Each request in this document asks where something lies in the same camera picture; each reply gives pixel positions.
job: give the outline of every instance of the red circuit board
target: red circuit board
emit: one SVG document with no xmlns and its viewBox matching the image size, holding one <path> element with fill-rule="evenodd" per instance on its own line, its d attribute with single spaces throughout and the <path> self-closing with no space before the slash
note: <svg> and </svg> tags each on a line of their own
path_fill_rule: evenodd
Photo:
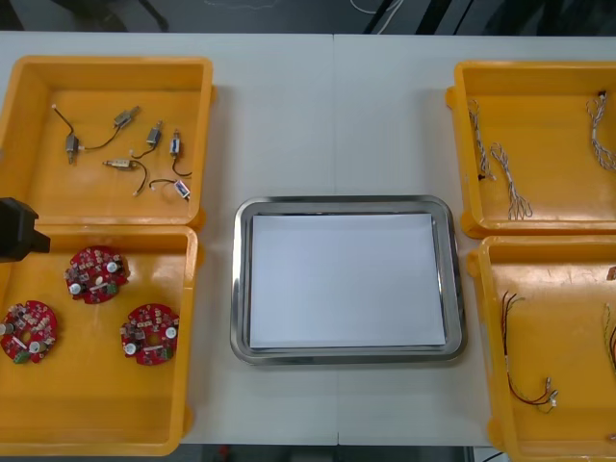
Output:
<svg viewBox="0 0 616 462">
<path fill-rule="evenodd" d="M 18 303 L 9 308 L 9 313 L 2 321 L 11 324 L 14 331 L 5 334 L 0 340 L 4 352 L 16 364 L 43 359 L 56 343 L 58 321 L 51 308 L 35 300 Z M 29 351 L 32 342 L 44 343 L 46 349 L 38 353 Z"/>
<path fill-rule="evenodd" d="M 70 268 L 64 272 L 64 280 L 73 300 L 83 299 L 92 305 L 116 296 L 119 286 L 128 282 L 128 269 L 119 253 L 96 245 L 85 248 L 70 259 Z"/>
<path fill-rule="evenodd" d="M 119 329 L 124 356 L 138 364 L 155 366 L 173 357 L 177 349 L 180 317 L 165 305 L 142 305 L 128 315 Z"/>
</svg>

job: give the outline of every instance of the orange tray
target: orange tray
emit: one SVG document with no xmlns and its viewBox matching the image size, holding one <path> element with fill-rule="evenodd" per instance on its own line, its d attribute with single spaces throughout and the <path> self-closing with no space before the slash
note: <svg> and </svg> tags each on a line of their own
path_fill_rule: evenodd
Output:
<svg viewBox="0 0 616 462">
<path fill-rule="evenodd" d="M 616 172 L 600 167 L 591 146 L 586 102 L 607 90 L 598 139 L 616 150 L 615 63 L 464 62 L 447 91 L 464 199 L 465 232 L 598 234 L 616 232 Z M 479 151 L 468 101 L 476 100 L 479 130 L 497 180 L 479 180 Z M 509 220 L 507 182 L 489 148 L 509 156 L 518 193 L 533 216 Z"/>
<path fill-rule="evenodd" d="M 29 56 L 14 68 L 0 116 L 0 197 L 30 205 L 40 224 L 188 224 L 198 227 L 212 99 L 212 64 L 204 58 Z M 133 121 L 104 148 L 80 151 L 69 165 L 64 150 L 68 127 L 52 111 L 56 104 L 82 144 L 98 145 L 114 132 L 114 118 L 140 106 Z M 161 119 L 157 149 L 141 159 L 150 179 L 176 176 L 169 142 L 180 132 L 177 169 L 191 200 L 171 185 L 133 192 L 142 170 L 102 166 L 143 152 L 149 130 Z"/>
<path fill-rule="evenodd" d="M 59 338 L 39 364 L 0 351 L 0 454 L 164 455 L 190 426 L 186 408 L 197 237 L 185 226 L 40 226 L 49 254 L 0 265 L 3 317 L 27 299 L 48 304 Z M 128 284 L 99 305 L 73 300 L 64 271 L 84 247 L 109 245 L 128 262 Z M 180 315 L 174 358 L 141 366 L 124 357 L 119 328 L 159 302 Z"/>
<path fill-rule="evenodd" d="M 606 276 L 616 264 L 616 237 L 491 237 L 467 263 L 475 279 L 492 444 L 515 462 L 614 460 L 616 443 L 608 435 L 616 433 L 616 372 L 606 335 L 616 321 L 616 281 Z M 505 292 L 525 298 L 509 312 L 508 361 Z M 541 395 L 551 377 L 557 407 L 546 415 L 517 400 L 507 368 L 519 393 L 530 397 Z"/>
</svg>

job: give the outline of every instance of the white table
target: white table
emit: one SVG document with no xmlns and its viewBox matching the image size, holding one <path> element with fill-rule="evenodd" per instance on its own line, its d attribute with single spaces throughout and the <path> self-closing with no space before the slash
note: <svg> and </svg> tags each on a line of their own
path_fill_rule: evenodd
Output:
<svg viewBox="0 0 616 462">
<path fill-rule="evenodd" d="M 475 290 L 443 365 L 255 368 L 229 346 L 233 216 L 291 194 L 434 194 L 462 211 L 444 90 L 467 59 L 616 60 L 613 38 L 0 33 L 0 94 L 26 54 L 202 55 L 215 68 L 187 443 L 488 444 Z M 476 242 L 457 230 L 462 260 Z"/>
</svg>

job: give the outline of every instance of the white paper sheet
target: white paper sheet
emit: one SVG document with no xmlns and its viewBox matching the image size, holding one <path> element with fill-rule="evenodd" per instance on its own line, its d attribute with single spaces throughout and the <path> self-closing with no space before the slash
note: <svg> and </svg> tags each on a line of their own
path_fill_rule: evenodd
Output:
<svg viewBox="0 0 616 462">
<path fill-rule="evenodd" d="M 431 215 L 253 218 L 251 347 L 443 345 Z"/>
</svg>

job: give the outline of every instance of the metal tray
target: metal tray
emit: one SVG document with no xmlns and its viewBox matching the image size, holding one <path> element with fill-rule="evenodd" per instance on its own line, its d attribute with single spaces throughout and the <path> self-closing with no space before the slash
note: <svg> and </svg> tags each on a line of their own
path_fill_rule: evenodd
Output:
<svg viewBox="0 0 616 462">
<path fill-rule="evenodd" d="M 445 343 L 439 346 L 254 348 L 250 346 L 252 218 L 314 215 L 432 215 Z M 314 196 L 250 199 L 238 210 L 233 244 L 231 347 L 254 365 L 445 361 L 466 344 L 464 300 L 451 211 L 431 195 Z"/>
</svg>

